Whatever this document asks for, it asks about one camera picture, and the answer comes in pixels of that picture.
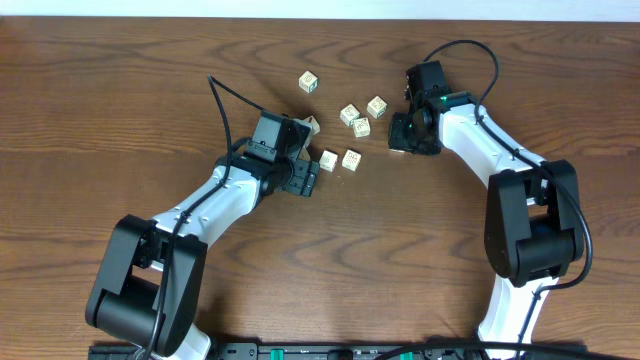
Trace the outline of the wooden block with red mark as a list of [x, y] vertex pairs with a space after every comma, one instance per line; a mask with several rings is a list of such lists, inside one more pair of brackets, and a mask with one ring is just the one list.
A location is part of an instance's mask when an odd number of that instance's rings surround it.
[[316, 120], [314, 116], [309, 116], [304, 119], [304, 122], [309, 124], [311, 127], [310, 133], [307, 137], [304, 147], [308, 147], [311, 143], [312, 138], [320, 132], [319, 122]]

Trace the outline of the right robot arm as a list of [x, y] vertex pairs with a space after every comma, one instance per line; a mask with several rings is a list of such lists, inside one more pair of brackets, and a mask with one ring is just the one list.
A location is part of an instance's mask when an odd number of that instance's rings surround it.
[[548, 162], [504, 132], [468, 92], [407, 91], [394, 114], [395, 151], [457, 154], [487, 188], [484, 247], [496, 278], [476, 334], [485, 342], [530, 342], [549, 292], [584, 251], [574, 168]]

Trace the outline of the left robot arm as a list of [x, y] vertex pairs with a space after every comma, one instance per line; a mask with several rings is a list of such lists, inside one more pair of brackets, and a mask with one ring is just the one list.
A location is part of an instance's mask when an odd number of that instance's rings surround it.
[[320, 166], [264, 148], [221, 157], [211, 177], [173, 209], [114, 227], [86, 322], [139, 347], [137, 356], [203, 359], [212, 341], [194, 318], [208, 249], [275, 191], [308, 197]]

